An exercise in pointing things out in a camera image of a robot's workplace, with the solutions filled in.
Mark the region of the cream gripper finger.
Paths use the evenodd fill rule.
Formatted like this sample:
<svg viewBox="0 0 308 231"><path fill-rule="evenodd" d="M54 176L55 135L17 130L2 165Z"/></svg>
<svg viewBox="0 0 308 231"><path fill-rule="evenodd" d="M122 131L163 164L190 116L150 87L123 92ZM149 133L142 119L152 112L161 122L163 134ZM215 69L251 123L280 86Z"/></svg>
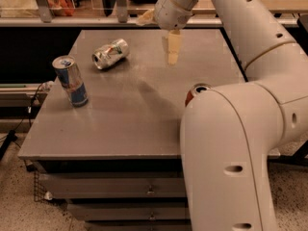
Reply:
<svg viewBox="0 0 308 231"><path fill-rule="evenodd" d="M182 36L179 30L168 31L162 37L163 49L168 65L175 65L177 63L181 42Z"/></svg>
<svg viewBox="0 0 308 231"><path fill-rule="evenodd" d="M136 24L139 25L139 26L153 24L154 22L155 22L155 18L154 18L154 11L153 10L146 11L145 13L140 15L136 20Z"/></svg>

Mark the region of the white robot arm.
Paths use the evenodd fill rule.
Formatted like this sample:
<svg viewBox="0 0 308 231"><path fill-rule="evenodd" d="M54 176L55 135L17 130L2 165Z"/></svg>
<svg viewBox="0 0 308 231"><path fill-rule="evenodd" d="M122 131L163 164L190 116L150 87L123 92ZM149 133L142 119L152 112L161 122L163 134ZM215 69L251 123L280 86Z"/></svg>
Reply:
<svg viewBox="0 0 308 231"><path fill-rule="evenodd" d="M158 0L151 20L182 29L198 0ZM192 231L276 231L267 157L307 130L307 57L258 0L212 0L245 83L205 90L181 120Z"/></svg>

